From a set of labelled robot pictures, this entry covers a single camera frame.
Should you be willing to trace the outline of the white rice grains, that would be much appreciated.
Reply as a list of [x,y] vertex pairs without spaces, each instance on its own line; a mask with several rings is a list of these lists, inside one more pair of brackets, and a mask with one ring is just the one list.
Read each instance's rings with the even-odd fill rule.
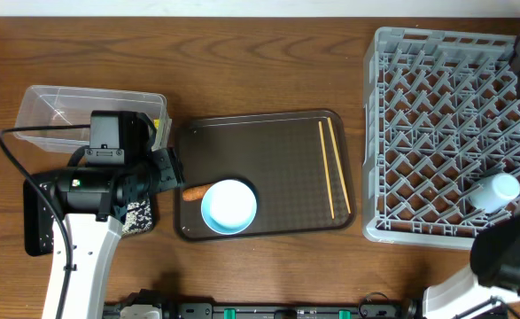
[[145,198],[128,204],[128,212],[122,227],[122,236],[129,237],[150,232],[154,228],[151,200]]

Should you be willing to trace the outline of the orange carrot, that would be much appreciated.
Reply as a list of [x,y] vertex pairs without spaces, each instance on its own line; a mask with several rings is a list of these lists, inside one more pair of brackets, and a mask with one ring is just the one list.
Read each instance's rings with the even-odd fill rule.
[[195,201],[202,199],[206,192],[213,186],[212,183],[199,185],[195,187],[188,188],[182,192],[182,199],[184,201]]

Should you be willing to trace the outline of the light blue bowl with rice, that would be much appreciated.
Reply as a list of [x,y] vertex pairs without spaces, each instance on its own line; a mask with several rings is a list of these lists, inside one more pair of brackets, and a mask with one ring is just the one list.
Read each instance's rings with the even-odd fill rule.
[[235,235],[246,230],[257,210],[258,200],[252,188],[235,179],[214,183],[200,205],[206,226],[220,235]]

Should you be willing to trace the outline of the pink plastic cup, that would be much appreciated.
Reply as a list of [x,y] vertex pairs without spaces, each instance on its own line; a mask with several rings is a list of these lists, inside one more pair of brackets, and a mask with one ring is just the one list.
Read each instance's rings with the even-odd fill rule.
[[520,183],[508,173],[488,176],[474,185],[476,189],[470,193],[470,203],[487,214],[497,212],[520,194]]

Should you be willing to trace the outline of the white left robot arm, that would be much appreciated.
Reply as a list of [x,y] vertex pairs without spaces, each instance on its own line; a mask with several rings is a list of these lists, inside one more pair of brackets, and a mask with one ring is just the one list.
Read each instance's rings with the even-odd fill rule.
[[120,240],[155,225],[151,198],[182,184],[175,152],[163,148],[120,163],[116,151],[96,159],[77,150],[42,185],[56,208],[53,259],[44,318],[99,318]]

